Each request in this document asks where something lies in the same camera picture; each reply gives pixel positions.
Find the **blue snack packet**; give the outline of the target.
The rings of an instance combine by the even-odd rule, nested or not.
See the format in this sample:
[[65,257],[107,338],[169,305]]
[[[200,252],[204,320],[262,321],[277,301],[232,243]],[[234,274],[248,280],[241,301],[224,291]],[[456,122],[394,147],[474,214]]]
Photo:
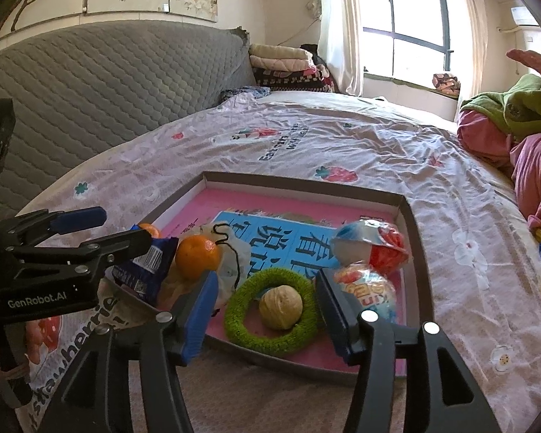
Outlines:
[[178,242],[176,237],[152,238],[146,254],[111,267],[106,271],[106,277],[124,291],[156,307],[161,286],[174,261]]

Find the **orange tangerine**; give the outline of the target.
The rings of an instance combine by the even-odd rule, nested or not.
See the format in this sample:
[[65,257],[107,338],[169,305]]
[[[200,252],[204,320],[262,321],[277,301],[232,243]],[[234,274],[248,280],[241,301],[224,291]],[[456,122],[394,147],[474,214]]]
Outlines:
[[184,280],[199,280],[203,273],[218,270],[221,251],[213,240],[205,236],[186,237],[177,248],[175,263]]
[[146,230],[154,239],[160,239],[161,237],[160,230],[150,223],[138,223],[137,227]]

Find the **cream mesh drawstring pouch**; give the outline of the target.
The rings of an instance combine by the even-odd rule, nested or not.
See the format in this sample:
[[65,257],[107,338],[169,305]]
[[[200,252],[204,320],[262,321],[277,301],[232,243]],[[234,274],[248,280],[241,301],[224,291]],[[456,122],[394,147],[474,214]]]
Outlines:
[[[235,236],[232,226],[227,220],[215,221],[188,230],[180,235],[180,242],[186,237],[202,235],[213,240],[221,251],[221,263],[218,270],[213,271],[218,278],[218,296],[215,303],[215,312],[220,310],[228,302],[228,299],[246,281],[251,258],[251,246],[245,240]],[[170,267],[170,272],[164,280],[156,308],[169,310],[174,303],[184,294],[187,294],[198,280],[184,280],[179,272],[175,259]]]

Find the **walnut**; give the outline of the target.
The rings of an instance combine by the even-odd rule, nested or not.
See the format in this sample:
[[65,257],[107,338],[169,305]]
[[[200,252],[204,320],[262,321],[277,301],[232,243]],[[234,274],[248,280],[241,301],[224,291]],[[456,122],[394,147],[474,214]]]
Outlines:
[[259,313],[265,327],[274,331],[288,331],[302,317],[302,296],[290,285],[280,285],[264,293],[259,302]]

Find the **blue surprise egg toy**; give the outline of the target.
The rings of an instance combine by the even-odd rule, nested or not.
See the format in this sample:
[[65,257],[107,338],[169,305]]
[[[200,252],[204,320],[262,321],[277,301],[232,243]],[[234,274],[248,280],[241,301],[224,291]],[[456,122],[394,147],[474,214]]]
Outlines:
[[333,278],[364,310],[372,310],[391,323],[397,321],[397,292],[387,277],[364,262],[356,262],[336,270]]

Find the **red surprise egg toy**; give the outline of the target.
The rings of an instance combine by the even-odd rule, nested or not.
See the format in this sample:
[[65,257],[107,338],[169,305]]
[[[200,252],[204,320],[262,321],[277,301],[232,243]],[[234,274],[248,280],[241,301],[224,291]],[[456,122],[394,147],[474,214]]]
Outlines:
[[343,266],[362,262],[384,275],[401,268],[410,256],[398,228],[374,218],[343,225],[329,241],[333,255]]

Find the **strawberry print bed sheet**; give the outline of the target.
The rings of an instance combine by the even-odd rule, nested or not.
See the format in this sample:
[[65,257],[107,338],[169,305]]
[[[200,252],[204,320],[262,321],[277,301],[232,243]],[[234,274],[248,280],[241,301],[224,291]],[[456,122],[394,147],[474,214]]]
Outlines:
[[424,246],[435,318],[505,432],[541,411],[541,261],[510,182],[459,145],[451,124],[340,95],[240,95],[108,150],[29,210],[102,206],[112,233],[204,171],[347,184],[406,198]]

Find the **grey quilted headboard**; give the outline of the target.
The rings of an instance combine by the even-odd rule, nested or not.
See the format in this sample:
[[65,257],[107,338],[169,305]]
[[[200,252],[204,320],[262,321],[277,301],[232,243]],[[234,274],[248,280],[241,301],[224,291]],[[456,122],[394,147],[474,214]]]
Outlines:
[[0,219],[65,173],[254,83],[249,33],[165,21],[96,22],[0,51],[0,99],[16,118]]

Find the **pink crumpled quilt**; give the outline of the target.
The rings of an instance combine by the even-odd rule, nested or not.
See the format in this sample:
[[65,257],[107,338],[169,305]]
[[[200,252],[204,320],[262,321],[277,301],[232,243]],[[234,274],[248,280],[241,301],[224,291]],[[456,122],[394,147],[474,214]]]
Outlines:
[[456,135],[463,149],[512,180],[529,229],[541,230],[541,133],[516,143],[476,110],[461,111],[457,122]]

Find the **stack of folded blankets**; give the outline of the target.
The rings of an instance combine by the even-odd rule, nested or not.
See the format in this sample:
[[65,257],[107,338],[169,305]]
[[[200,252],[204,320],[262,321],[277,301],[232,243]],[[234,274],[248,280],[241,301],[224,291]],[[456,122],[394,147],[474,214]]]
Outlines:
[[338,91],[316,44],[303,44],[299,48],[252,44],[249,60],[258,85],[272,91]]

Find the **green blanket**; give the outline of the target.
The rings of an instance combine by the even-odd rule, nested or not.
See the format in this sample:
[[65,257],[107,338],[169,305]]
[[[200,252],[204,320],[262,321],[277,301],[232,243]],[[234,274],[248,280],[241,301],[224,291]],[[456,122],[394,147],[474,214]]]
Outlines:
[[505,92],[482,92],[461,105],[486,116],[501,132],[520,142],[541,133],[541,77],[527,73]]

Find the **patterned item on windowsill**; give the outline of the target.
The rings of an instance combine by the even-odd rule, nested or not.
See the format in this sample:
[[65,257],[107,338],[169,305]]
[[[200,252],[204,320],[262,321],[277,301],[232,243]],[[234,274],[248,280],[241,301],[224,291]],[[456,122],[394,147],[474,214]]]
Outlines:
[[435,73],[432,84],[436,91],[457,98],[460,94],[460,82],[451,73]]

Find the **white air conditioner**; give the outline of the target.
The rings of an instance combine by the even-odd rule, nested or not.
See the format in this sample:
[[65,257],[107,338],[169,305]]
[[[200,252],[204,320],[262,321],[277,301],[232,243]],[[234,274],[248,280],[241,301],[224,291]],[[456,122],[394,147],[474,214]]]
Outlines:
[[513,6],[510,8],[511,17],[516,26],[538,26],[536,18],[525,6]]

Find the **white curtain right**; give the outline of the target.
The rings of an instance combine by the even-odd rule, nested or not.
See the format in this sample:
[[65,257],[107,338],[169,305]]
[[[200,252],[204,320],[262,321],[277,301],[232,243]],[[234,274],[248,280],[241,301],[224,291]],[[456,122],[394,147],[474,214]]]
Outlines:
[[465,28],[459,106],[481,92],[488,52],[488,17],[485,0],[460,0]]

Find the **window with dark frame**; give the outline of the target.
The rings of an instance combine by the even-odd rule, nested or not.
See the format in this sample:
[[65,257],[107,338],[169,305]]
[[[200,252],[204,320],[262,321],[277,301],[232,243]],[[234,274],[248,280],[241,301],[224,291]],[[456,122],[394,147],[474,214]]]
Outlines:
[[452,68],[454,0],[359,0],[361,62],[369,75],[432,88]]

